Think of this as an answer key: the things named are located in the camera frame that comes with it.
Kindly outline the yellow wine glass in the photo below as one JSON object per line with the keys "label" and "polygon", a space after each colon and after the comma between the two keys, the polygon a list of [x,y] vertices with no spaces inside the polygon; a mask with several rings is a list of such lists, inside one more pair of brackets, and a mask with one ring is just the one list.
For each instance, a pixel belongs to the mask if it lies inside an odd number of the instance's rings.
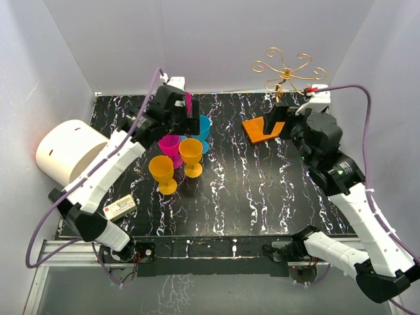
{"label": "yellow wine glass", "polygon": [[203,172],[200,163],[203,154],[202,143],[194,138],[186,138],[179,144],[178,150],[185,163],[185,175],[190,178],[199,177]]}
{"label": "yellow wine glass", "polygon": [[175,193],[177,182],[173,178],[174,167],[170,157],[164,155],[153,157],[149,162],[148,169],[158,183],[159,192],[166,196]]}

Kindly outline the pink wine glass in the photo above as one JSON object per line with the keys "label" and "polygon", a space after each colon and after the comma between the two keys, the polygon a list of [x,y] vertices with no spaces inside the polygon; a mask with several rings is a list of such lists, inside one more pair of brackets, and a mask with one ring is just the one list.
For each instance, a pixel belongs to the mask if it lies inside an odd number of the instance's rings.
{"label": "pink wine glass", "polygon": [[186,99],[186,113],[189,116],[190,112],[192,111],[192,95],[189,92],[186,92],[185,94],[185,99]]}
{"label": "pink wine glass", "polygon": [[183,160],[179,154],[180,142],[179,135],[166,135],[158,142],[160,150],[171,158],[174,169],[180,168],[183,164]]}

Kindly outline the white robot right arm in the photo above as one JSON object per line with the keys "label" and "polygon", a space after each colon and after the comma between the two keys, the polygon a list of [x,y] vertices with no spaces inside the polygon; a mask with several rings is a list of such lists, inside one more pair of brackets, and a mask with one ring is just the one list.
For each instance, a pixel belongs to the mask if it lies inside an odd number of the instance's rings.
{"label": "white robot right arm", "polygon": [[366,178],[356,162],[340,151],[342,129],[325,112],[276,104],[263,115],[263,132],[283,123],[280,136],[298,149],[312,181],[345,215],[358,235],[360,251],[307,226],[282,247],[264,245],[272,261],[291,262],[319,258],[355,279],[373,302],[383,303],[405,291],[419,279],[419,263],[391,234],[391,227],[366,196]]}

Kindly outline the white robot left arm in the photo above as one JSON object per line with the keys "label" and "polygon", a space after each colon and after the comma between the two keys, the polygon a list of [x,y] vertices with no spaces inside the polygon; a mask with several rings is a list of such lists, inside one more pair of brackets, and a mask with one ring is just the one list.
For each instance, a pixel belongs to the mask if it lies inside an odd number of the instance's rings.
{"label": "white robot left arm", "polygon": [[184,86],[184,77],[171,77],[159,86],[154,97],[145,99],[146,108],[126,115],[123,125],[115,129],[79,178],[49,194],[63,221],[84,242],[108,247],[119,261],[134,257],[135,241],[97,210],[112,184],[153,143],[167,135],[199,133],[199,103],[187,100]]}

